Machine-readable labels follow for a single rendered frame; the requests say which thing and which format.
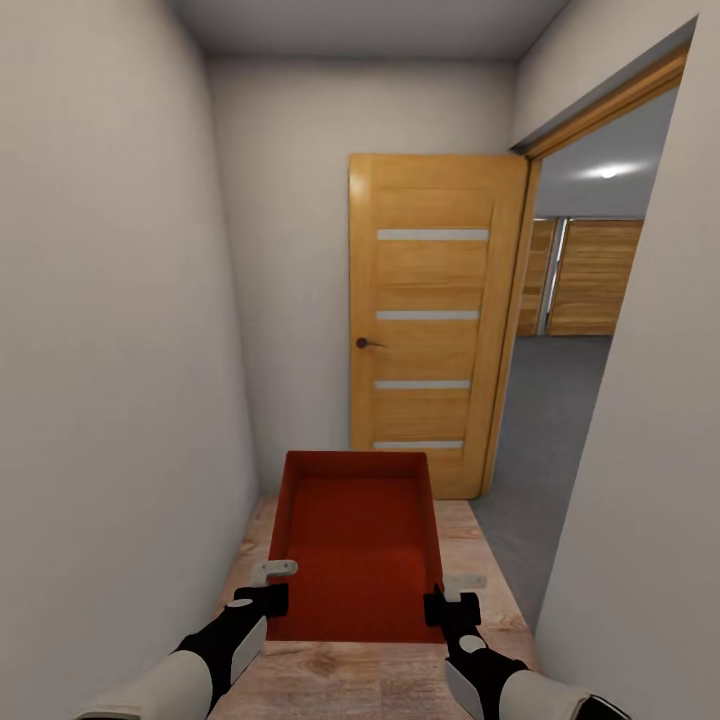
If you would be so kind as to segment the storage box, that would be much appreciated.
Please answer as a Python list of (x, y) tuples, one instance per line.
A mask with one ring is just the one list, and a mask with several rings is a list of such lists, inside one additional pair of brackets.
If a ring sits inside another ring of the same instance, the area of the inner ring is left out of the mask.
[(266, 641), (441, 644), (445, 588), (425, 452), (288, 451), (268, 561), (291, 559)]

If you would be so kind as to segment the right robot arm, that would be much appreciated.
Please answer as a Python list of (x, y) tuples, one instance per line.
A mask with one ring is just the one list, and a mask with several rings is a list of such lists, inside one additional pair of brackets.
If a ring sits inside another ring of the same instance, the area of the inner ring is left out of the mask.
[(442, 582), (444, 592), (424, 594), (424, 618), (442, 628), (449, 691), (475, 720), (642, 720), (600, 691), (559, 683), (489, 649), (476, 628), (478, 596), (460, 592), (486, 587), (485, 573), (445, 573)]

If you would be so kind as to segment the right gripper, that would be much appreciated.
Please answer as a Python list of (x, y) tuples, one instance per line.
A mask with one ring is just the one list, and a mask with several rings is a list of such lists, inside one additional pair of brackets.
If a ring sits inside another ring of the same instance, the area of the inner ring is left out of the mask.
[(440, 587), (433, 594), (424, 594), (424, 618), (428, 626), (440, 626), (446, 632), (446, 623), (452, 616), (466, 616), (470, 622), (481, 625), (479, 599), (475, 592), (461, 593), (461, 601), (447, 603)]

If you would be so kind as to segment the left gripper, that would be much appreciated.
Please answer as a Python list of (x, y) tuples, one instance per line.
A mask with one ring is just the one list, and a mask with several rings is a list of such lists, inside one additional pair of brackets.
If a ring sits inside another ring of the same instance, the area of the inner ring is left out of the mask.
[(261, 596), (265, 600), (268, 608), (267, 619), (287, 615), (289, 605), (288, 584), (269, 585), (269, 587), (265, 587), (264, 589), (241, 587), (234, 592), (235, 599), (252, 595)]

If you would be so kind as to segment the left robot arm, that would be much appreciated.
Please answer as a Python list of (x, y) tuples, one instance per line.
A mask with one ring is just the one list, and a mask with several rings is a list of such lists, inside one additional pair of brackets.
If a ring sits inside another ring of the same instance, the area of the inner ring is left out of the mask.
[(205, 720), (262, 650), (267, 619), (286, 616), (291, 559), (255, 562), (251, 587), (234, 592), (224, 614), (127, 685), (87, 703), (68, 720)]

